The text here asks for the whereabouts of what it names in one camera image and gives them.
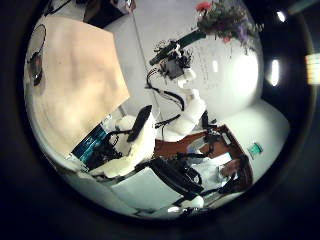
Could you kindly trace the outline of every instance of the black device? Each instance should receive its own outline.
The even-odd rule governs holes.
[[[46,27],[40,24],[32,33],[27,51],[27,69],[34,86],[40,84],[43,77],[42,49],[46,39]]]
[[[175,45],[175,48],[178,46],[177,43],[171,41],[170,44]],[[160,63],[161,72],[163,76],[168,76],[171,80],[180,77],[184,74],[185,68],[190,68],[191,62],[191,53],[184,49],[177,52],[172,52]]]

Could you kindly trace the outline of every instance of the ceiling light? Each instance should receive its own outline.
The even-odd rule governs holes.
[[[277,12],[278,18],[281,22],[285,22],[286,21],[286,16],[284,15],[283,12],[279,11]]]
[[[306,56],[309,84],[320,84],[320,53]]]
[[[271,66],[271,77],[270,77],[270,83],[272,86],[277,86],[279,83],[279,75],[280,75],[280,65],[278,60],[272,61]]]

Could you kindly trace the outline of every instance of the black cable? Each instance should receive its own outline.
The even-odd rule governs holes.
[[[65,5],[67,5],[69,2],[71,2],[72,0],[67,0],[65,3],[63,3],[61,6],[59,6],[56,9],[52,9],[52,6],[49,7],[48,12],[45,13],[45,16],[47,16],[48,14],[55,14],[56,12],[60,11]]]
[[[182,97],[180,97],[179,95],[173,93],[173,92],[169,92],[169,91],[163,91],[159,88],[155,88],[152,86],[151,82],[149,81],[150,80],[150,77],[154,74],[156,74],[159,70],[157,68],[154,68],[152,70],[150,70],[150,72],[147,74],[147,87],[148,89],[152,89],[154,90],[155,92],[157,92],[160,96],[162,96],[163,98],[166,98],[168,100],[171,100],[173,102],[175,102],[174,100],[170,99],[170,98],[167,98],[165,97],[164,95],[168,95],[170,97],[173,97],[175,99],[177,99],[179,101],[179,103],[181,104],[181,110],[184,111],[184,100]]]
[[[175,116],[175,117],[173,117],[173,118],[170,118],[170,119],[168,119],[168,120],[165,120],[165,121],[162,121],[162,122],[157,123],[157,124],[156,124],[156,129],[157,129],[157,128],[160,128],[161,126],[165,126],[165,125],[171,123],[172,121],[178,119],[180,116],[181,116],[181,115],[178,114],[177,116]]]

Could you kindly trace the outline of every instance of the green sign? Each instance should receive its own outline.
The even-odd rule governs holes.
[[[257,155],[260,155],[263,152],[263,148],[259,143],[255,142],[251,147],[248,148],[248,151],[251,157],[254,159]]]

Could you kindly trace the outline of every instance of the flower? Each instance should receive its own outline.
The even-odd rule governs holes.
[[[196,7],[198,12],[202,12],[204,10],[209,10],[211,8],[212,4],[208,1],[204,1],[202,3],[199,3]]]
[[[230,42],[230,41],[231,41],[231,38],[229,38],[229,37],[223,38],[223,42],[224,42],[224,43],[228,43],[228,42]]]

